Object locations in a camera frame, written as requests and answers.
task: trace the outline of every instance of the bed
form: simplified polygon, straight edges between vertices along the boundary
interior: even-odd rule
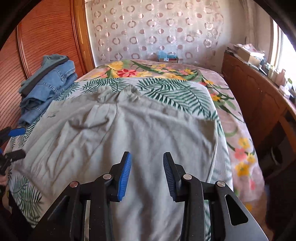
[[[188,88],[204,88],[212,99],[212,105],[200,100],[198,105],[191,106],[187,95],[174,95],[168,101],[167,92],[162,86],[169,80],[175,80],[180,87],[169,89],[170,94],[181,93]],[[117,92],[127,84],[133,84],[142,94],[179,110],[190,113],[197,118],[211,119],[217,122],[220,147],[210,180],[225,181],[240,198],[247,209],[256,218],[266,235],[271,238],[272,232],[265,225],[266,196],[264,179],[258,165],[258,159],[252,139],[240,112],[238,103],[223,78],[216,72],[185,64],[159,63],[144,60],[116,61],[95,68],[79,78],[56,100],[61,101],[77,97],[83,93],[94,92],[99,86],[110,85]],[[40,117],[26,127],[26,134],[12,138],[6,151],[17,150],[24,146]],[[17,164],[9,172],[9,190],[19,209],[28,222],[35,226],[54,200],[42,194],[42,190],[23,175]]]

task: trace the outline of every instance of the yellow flower print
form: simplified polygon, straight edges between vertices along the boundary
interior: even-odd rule
[[[114,70],[111,70],[111,76],[112,76],[112,78],[119,78],[119,75]]]
[[[205,83],[210,84],[210,85],[213,85],[214,84],[214,82],[213,81],[210,81],[210,80],[205,80]]]
[[[217,96],[215,94],[211,94],[211,98],[212,98],[213,101],[218,101],[218,100],[221,99],[219,96]]]
[[[107,66],[110,67],[111,69],[114,69],[114,70],[121,70],[122,66],[123,66],[123,62],[122,61],[115,61],[115,62],[108,64]]]
[[[149,73],[148,71],[143,71],[143,72],[138,72],[135,77],[149,77],[149,76],[152,76],[152,74]]]
[[[252,206],[250,203],[246,203],[244,206],[246,207],[246,209],[247,209],[249,212],[251,212],[252,209],[253,209],[253,206]]]
[[[173,73],[164,73],[163,75],[154,76],[154,78],[185,80],[181,76],[177,76]]]
[[[251,163],[251,164],[255,163],[256,162],[255,156],[251,153],[248,153],[247,161],[248,163]]]
[[[235,166],[235,169],[237,171],[237,176],[248,176],[249,175],[249,167],[250,165],[244,162],[240,162]]]
[[[107,78],[107,75],[105,72],[98,72],[98,73],[95,73],[93,75],[90,76],[91,79],[94,79],[94,78]]]
[[[187,73],[190,73],[190,72],[192,73],[192,71],[190,69],[185,69],[184,71]]]
[[[238,144],[244,148],[244,149],[248,149],[250,148],[250,144],[249,144],[249,140],[248,138],[239,138]]]

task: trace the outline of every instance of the human hand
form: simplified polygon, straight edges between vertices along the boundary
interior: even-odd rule
[[[0,185],[7,186],[8,177],[7,174],[5,176],[0,175]]]

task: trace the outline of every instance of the red flower print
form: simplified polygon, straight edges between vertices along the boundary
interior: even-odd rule
[[[256,183],[253,180],[250,180],[250,188],[251,190],[255,190],[256,188]]]
[[[179,70],[179,72],[182,74],[182,75],[188,75],[188,73],[184,70]]]
[[[198,82],[198,83],[201,84],[201,85],[203,85],[203,86],[206,86],[206,85],[207,85],[207,83],[202,82],[202,81],[200,81],[200,82]]]
[[[122,70],[119,70],[117,72],[118,76],[119,77],[131,77],[131,76],[136,76],[137,75],[137,71],[135,70],[132,70],[132,69],[122,69]]]
[[[244,160],[247,158],[247,154],[245,153],[244,148],[235,148],[235,154],[234,157],[240,161]]]

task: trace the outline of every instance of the wooden wardrobe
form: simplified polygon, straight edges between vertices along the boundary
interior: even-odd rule
[[[9,36],[0,51],[0,130],[17,126],[20,83],[54,53],[73,60],[78,77],[94,68],[83,0],[42,0]]]

